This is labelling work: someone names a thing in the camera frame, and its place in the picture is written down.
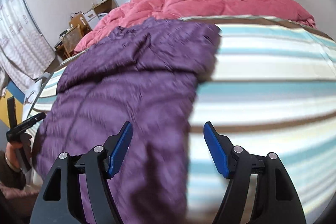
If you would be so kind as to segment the person left hand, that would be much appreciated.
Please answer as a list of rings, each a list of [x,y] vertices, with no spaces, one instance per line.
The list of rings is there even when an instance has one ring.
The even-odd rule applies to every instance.
[[[15,169],[21,168],[20,162],[17,158],[17,150],[20,148],[24,148],[27,159],[31,159],[31,138],[32,136],[28,133],[23,133],[21,139],[24,141],[24,143],[17,141],[7,142],[5,155],[7,157],[7,161]]]

